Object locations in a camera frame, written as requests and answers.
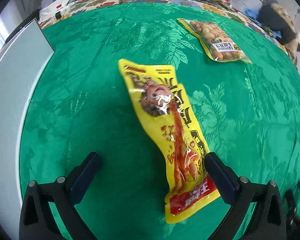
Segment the yellow chicken feet packet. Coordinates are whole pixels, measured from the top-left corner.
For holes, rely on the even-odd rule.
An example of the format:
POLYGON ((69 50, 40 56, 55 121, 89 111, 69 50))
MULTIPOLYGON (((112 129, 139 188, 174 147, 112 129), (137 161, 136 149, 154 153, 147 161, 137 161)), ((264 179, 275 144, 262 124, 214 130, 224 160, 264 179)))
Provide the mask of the yellow chicken feet packet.
POLYGON ((173 66, 120 59, 118 67, 141 126, 166 161, 166 222, 179 223, 220 196, 204 167, 208 144, 173 66))

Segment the yellow peanut snack bag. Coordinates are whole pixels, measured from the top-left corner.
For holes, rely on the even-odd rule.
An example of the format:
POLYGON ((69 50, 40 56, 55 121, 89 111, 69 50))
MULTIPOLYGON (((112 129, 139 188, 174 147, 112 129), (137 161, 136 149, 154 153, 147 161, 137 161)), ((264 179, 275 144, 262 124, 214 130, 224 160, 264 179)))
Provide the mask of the yellow peanut snack bag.
POLYGON ((198 38, 206 55, 215 62, 251 63, 245 52, 217 24, 178 18, 177 21, 198 38))

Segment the white storage box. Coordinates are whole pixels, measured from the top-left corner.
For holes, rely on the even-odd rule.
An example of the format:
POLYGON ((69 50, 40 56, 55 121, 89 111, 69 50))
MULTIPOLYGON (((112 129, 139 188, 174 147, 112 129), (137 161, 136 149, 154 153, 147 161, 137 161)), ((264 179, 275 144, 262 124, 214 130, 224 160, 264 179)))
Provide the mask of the white storage box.
POLYGON ((23 27, 0 52, 0 226, 10 239, 19 238, 19 160, 26 113, 53 54, 37 20, 23 27))

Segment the black bag with clothes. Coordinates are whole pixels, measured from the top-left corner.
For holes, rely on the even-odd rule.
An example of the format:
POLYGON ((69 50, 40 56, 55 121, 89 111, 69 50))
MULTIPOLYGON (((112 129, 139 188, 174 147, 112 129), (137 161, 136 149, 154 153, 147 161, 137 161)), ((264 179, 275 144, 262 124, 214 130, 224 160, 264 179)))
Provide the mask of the black bag with clothes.
POLYGON ((280 32, 281 37, 276 39, 285 47, 289 58, 296 66, 298 64, 296 53, 300 52, 299 36, 286 10, 277 3, 264 4, 259 10, 257 20, 271 31, 280 32))

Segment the blue cloth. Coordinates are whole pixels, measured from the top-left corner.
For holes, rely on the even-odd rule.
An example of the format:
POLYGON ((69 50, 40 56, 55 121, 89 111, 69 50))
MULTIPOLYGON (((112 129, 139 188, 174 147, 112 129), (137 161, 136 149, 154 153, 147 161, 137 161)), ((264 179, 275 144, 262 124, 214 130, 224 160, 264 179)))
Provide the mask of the blue cloth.
POLYGON ((257 20, 257 17, 259 15, 259 10, 251 10, 251 9, 244 9, 243 11, 241 11, 241 13, 245 16, 247 16, 247 18, 249 18, 251 21, 253 21, 256 25, 258 25, 260 28, 262 28, 269 36, 273 37, 273 38, 281 38, 281 32, 280 31, 272 31, 269 27, 264 26, 262 23, 260 23, 257 20))

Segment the white plastic bag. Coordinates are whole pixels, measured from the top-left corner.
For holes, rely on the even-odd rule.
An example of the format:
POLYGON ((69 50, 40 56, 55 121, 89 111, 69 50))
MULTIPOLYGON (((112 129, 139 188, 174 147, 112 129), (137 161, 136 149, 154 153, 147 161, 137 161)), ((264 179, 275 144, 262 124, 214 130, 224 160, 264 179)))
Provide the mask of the white plastic bag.
POLYGON ((50 5, 42 8, 39 12, 39 23, 56 17, 58 13, 60 13, 61 16, 68 13, 70 11, 69 1, 70 0, 55 0, 50 5))

